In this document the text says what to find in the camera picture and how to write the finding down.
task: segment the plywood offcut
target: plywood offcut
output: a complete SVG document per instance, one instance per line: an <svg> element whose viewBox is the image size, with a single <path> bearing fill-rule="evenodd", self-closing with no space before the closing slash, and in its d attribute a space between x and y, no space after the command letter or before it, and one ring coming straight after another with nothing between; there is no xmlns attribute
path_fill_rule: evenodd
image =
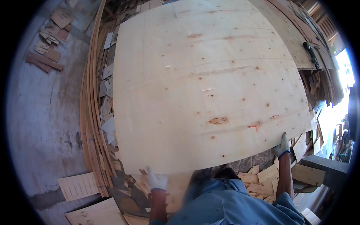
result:
<svg viewBox="0 0 360 225"><path fill-rule="evenodd" d="M126 174L217 166L311 124L284 42L247 0L184 0L119 27L114 118Z"/></svg>
<svg viewBox="0 0 360 225"><path fill-rule="evenodd" d="M114 198L65 213L71 225L127 225Z"/></svg>

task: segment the white work glove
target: white work glove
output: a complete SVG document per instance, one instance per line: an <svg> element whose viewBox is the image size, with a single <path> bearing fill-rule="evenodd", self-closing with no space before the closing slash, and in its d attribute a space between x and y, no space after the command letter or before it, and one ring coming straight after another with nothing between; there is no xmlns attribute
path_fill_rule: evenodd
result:
<svg viewBox="0 0 360 225"><path fill-rule="evenodd" d="M147 169L148 169L148 179L149 179L149 185L151 191L153 189L161 189L166 191L167 176L154 174L150 166L148 166Z"/></svg>
<svg viewBox="0 0 360 225"><path fill-rule="evenodd" d="M273 148L274 155L279 159L285 152L289 152L289 142L286 138L286 132L283 133L281 144Z"/></svg>

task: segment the wrist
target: wrist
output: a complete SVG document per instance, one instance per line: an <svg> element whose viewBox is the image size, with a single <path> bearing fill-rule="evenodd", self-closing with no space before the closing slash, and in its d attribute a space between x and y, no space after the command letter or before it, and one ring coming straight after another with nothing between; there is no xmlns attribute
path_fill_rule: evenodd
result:
<svg viewBox="0 0 360 225"><path fill-rule="evenodd" d="M281 156L283 156L283 155L285 155L285 154L287 154L287 155L290 156L290 150L286 150L286 151L284 151L283 153L281 153L281 154L278 156L278 160L280 160Z"/></svg>

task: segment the wooden strip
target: wooden strip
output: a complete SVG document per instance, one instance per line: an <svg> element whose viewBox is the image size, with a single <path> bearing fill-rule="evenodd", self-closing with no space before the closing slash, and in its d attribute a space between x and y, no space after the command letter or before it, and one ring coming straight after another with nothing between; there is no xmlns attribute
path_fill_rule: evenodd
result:
<svg viewBox="0 0 360 225"><path fill-rule="evenodd" d="M99 193L93 173L59 178L58 182L67 202Z"/></svg>
<svg viewBox="0 0 360 225"><path fill-rule="evenodd" d="M89 224L89 221L92 225L127 225L114 198L65 213L65 216L72 225Z"/></svg>
<svg viewBox="0 0 360 225"><path fill-rule="evenodd" d="M36 55L35 53L29 52L28 56L36 61L39 61L41 63L44 63L48 66L51 66L59 71L62 71L64 69L64 65L54 63L51 59L48 59L44 56Z"/></svg>
<svg viewBox="0 0 360 225"><path fill-rule="evenodd" d="M325 171L295 164L291 168L292 177L295 180L320 187L324 182Z"/></svg>
<svg viewBox="0 0 360 225"><path fill-rule="evenodd" d="M37 60L34 60L34 59L30 58L30 57L26 57L25 61L36 65L36 66L39 67L40 69L43 69L46 73L49 73L50 70L51 70L51 66L48 66L48 65L46 65L46 64L43 64L42 62L39 62L39 61L37 61Z"/></svg>
<svg viewBox="0 0 360 225"><path fill-rule="evenodd" d="M257 192L261 194L273 194L273 188L269 188L266 186L258 185L258 184L250 184L249 187L246 189L249 192Z"/></svg>

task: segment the concrete floor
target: concrete floor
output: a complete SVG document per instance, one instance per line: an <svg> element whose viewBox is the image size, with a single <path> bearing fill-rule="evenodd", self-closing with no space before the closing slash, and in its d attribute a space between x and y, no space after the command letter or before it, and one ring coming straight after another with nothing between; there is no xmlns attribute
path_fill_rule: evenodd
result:
<svg viewBox="0 0 360 225"><path fill-rule="evenodd" d="M57 181L87 172L79 134L79 102L90 41L80 29L88 16L78 13L74 20L77 25L73 25L67 42L55 47L62 54L58 63L65 65L63 71L52 69L47 74L24 61L26 52L39 40L38 30L59 3L60 0L46 1L29 22L10 72L6 103L14 167L26 195L46 224L69 224L65 212L101 198L97 194L66 202Z"/></svg>

